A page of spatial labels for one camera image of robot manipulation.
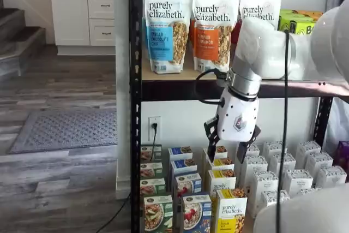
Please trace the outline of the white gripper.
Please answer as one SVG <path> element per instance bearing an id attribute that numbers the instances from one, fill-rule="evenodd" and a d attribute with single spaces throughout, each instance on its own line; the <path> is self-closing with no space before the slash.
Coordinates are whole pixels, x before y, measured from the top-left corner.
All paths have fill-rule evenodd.
<path id="1" fill-rule="evenodd" d="M 223 106 L 217 107 L 218 117 L 213 117 L 204 123 L 206 136 L 209 140 L 207 154 L 214 161 L 216 145 L 219 140 L 240 142 L 237 148 L 237 159 L 243 164 L 246 153 L 255 142 L 261 130 L 256 125 L 259 99 L 254 101 L 241 100 L 233 96 L 228 88 L 221 95 Z"/>

